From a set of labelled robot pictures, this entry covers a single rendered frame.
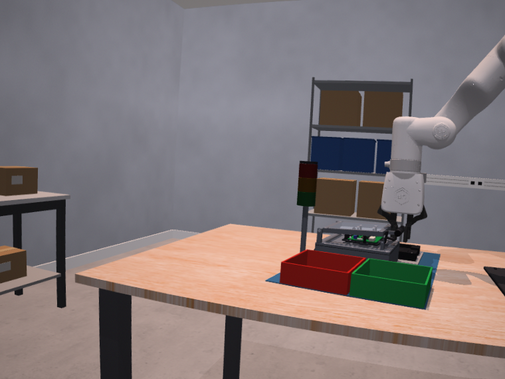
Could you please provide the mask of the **green bin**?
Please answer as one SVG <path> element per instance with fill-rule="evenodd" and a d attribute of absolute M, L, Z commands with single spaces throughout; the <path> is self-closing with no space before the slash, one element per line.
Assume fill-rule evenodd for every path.
<path fill-rule="evenodd" d="M 369 258 L 352 273 L 350 296 L 423 309 L 432 272 L 432 267 Z"/>

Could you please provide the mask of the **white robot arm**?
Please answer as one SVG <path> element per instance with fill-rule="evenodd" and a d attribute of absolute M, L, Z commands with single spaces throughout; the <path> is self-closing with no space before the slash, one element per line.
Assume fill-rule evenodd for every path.
<path fill-rule="evenodd" d="M 422 147 L 441 149 L 451 145 L 456 135 L 504 89 L 505 35 L 435 117 L 404 116 L 394 119 L 391 159 L 385 162 L 385 167 L 395 171 L 421 172 Z"/>

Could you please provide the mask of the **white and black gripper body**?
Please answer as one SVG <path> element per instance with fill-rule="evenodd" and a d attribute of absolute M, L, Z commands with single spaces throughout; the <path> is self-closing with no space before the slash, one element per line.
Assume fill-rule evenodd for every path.
<path fill-rule="evenodd" d="M 420 172 L 390 170 L 386 173 L 381 199 L 383 211 L 417 215 L 423 210 L 424 198 L 424 177 Z"/>

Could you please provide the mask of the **green circuit board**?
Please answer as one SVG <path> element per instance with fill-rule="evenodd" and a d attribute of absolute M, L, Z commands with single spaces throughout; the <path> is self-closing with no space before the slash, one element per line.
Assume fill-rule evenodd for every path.
<path fill-rule="evenodd" d="M 384 237 L 384 236 L 383 236 Z M 380 239 L 382 239 L 383 237 L 372 237 L 372 236 L 366 236 L 366 242 L 370 242 L 370 243 L 377 243 Z M 359 235 L 359 237 L 357 237 L 357 235 L 353 235 L 352 238 L 348 238 L 349 240 L 355 240 L 355 241 L 363 241 L 363 236 L 362 235 Z"/>

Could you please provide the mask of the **red bin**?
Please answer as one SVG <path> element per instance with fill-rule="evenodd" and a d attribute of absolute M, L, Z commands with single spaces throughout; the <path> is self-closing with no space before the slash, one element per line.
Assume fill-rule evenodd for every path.
<path fill-rule="evenodd" d="M 281 262 L 280 283 L 347 295 L 352 272 L 365 259 L 307 249 Z"/>

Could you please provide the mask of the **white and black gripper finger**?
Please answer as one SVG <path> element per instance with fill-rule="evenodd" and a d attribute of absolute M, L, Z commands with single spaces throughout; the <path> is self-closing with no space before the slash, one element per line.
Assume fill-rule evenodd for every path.
<path fill-rule="evenodd" d="M 387 213 L 386 211 L 383 211 L 381 209 L 381 205 L 377 211 L 378 214 L 384 216 L 388 222 L 391 224 L 391 231 L 395 231 L 396 229 L 398 229 L 398 225 L 397 225 L 397 213 Z M 395 216 L 396 215 L 396 216 Z M 392 238 L 395 238 L 394 241 L 397 240 L 397 237 L 395 235 L 390 235 L 390 237 Z"/>
<path fill-rule="evenodd" d="M 427 212 L 425 210 L 425 206 L 423 204 L 423 210 L 420 215 L 417 215 L 413 217 L 413 215 L 407 214 L 407 223 L 404 227 L 404 234 L 403 234 L 403 242 L 406 243 L 408 239 L 410 239 L 411 236 L 411 226 L 417 222 L 418 220 L 422 220 L 427 218 Z"/>

